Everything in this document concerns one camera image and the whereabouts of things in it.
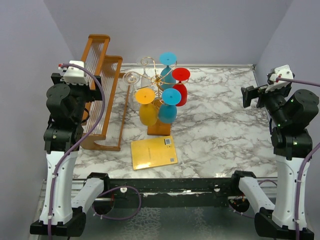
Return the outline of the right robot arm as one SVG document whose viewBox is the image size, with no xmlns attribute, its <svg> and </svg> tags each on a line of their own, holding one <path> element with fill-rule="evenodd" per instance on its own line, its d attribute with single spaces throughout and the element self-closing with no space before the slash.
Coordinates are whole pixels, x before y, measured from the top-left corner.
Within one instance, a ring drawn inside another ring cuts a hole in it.
<svg viewBox="0 0 320 240">
<path fill-rule="evenodd" d="M 305 186 L 310 160 L 316 148 L 307 126 L 319 112 L 319 97 L 306 89 L 285 99 L 291 86 L 268 91 L 267 86 L 241 88 L 243 107 L 257 99 L 275 125 L 271 143 L 276 156 L 276 201 L 272 203 L 251 172 L 235 171 L 229 189 L 244 194 L 254 210 L 255 231 L 260 237 L 283 240 L 313 240 L 305 214 Z"/>
</svg>

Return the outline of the blue plastic wine glass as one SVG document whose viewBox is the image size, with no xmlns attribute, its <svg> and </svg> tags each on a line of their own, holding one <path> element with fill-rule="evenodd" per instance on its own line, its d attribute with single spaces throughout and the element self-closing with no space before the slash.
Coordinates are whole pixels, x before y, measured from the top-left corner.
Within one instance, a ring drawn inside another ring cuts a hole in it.
<svg viewBox="0 0 320 240">
<path fill-rule="evenodd" d="M 164 52 L 159 56 L 159 61 L 161 64 L 165 65 L 165 68 L 161 71 L 160 75 L 164 77 L 162 81 L 164 84 L 161 87 L 166 90 L 172 88 L 176 83 L 176 80 L 172 77 L 171 65 L 174 65 L 177 61 L 177 57 L 172 52 Z"/>
<path fill-rule="evenodd" d="M 163 104 L 158 111 L 158 119 L 165 124 L 171 124 L 177 117 L 177 104 L 181 101 L 181 93 L 174 89 L 168 88 L 162 92 L 161 100 Z"/>
</svg>

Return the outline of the yellow plastic wine glass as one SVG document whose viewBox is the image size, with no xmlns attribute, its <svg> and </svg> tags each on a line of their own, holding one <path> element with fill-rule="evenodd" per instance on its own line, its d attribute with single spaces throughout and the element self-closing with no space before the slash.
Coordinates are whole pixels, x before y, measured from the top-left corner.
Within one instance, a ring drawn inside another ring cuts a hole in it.
<svg viewBox="0 0 320 240">
<path fill-rule="evenodd" d="M 135 99 L 140 104 L 139 119 L 145 126 L 153 126 L 158 119 L 156 107 L 153 105 L 155 92 L 151 88 L 142 88 L 136 91 Z"/>
</svg>

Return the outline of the red plastic wine glass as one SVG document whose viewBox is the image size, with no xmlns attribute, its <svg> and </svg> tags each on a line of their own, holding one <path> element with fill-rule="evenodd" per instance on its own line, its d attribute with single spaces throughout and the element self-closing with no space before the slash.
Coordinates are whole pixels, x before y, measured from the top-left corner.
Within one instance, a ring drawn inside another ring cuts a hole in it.
<svg viewBox="0 0 320 240">
<path fill-rule="evenodd" d="M 173 88 L 179 91 L 181 94 L 181 100 L 178 104 L 176 104 L 177 107 L 181 107 L 187 103 L 188 90 L 185 87 L 185 81 L 187 81 L 190 78 L 190 75 L 190 71 L 184 67 L 179 67 L 172 71 L 172 77 L 176 81 L 178 81 L 178 83 L 175 84 Z"/>
</svg>

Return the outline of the clear ribbed wine glass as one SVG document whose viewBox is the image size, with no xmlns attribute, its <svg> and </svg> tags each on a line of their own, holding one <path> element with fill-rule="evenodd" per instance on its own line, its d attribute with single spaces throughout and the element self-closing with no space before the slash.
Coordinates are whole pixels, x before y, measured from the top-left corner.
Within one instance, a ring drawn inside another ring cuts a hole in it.
<svg viewBox="0 0 320 240">
<path fill-rule="evenodd" d="M 142 74 L 142 77 L 141 77 L 141 80 L 140 80 L 140 83 L 141 83 L 141 87 L 144 88 L 144 87 L 149 87 L 151 85 L 151 80 L 149 79 L 149 76 L 147 75 L 146 73 L 146 67 L 151 64 L 152 62 L 152 59 L 148 56 L 145 56 L 145 57 L 139 57 L 136 61 L 137 65 L 139 67 L 142 67 L 143 68 L 143 74 Z"/>
</svg>

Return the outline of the blue plastic wine glass front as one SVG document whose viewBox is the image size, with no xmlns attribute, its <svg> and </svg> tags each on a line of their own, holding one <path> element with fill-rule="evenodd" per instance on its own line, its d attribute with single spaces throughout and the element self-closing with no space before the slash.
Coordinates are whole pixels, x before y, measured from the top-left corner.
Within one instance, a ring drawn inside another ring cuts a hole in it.
<svg viewBox="0 0 320 240">
<path fill-rule="evenodd" d="M 161 100 L 163 104 L 158 111 L 158 119 L 165 124 L 171 124 L 177 117 L 177 104 L 181 101 L 181 93 L 174 89 L 168 88 L 162 92 Z"/>
</svg>

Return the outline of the clear smooth wine glass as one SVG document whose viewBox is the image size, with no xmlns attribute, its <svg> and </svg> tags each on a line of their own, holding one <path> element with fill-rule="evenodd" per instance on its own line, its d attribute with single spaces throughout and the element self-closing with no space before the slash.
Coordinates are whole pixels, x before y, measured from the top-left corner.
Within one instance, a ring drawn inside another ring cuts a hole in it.
<svg viewBox="0 0 320 240">
<path fill-rule="evenodd" d="M 129 71 L 123 75 L 122 79 L 124 83 L 126 83 L 130 87 L 128 99 L 129 108 L 133 111 L 138 111 L 139 104 L 135 99 L 135 87 L 140 82 L 140 75 L 137 72 Z"/>
</svg>

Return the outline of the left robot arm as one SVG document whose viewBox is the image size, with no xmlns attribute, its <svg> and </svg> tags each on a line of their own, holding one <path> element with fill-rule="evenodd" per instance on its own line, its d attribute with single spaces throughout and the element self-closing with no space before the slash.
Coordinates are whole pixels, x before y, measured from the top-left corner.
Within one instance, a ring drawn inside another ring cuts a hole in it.
<svg viewBox="0 0 320 240">
<path fill-rule="evenodd" d="M 81 191 L 72 198 L 73 170 L 83 129 L 83 114 L 88 102 L 101 101 L 102 91 L 89 85 L 66 84 L 59 73 L 51 75 L 53 86 L 46 93 L 50 115 L 44 132 L 47 181 L 42 212 L 30 225 L 32 235 L 79 237 L 87 212 L 97 196 L 106 197 L 111 190 L 106 173 L 92 173 Z"/>
</svg>

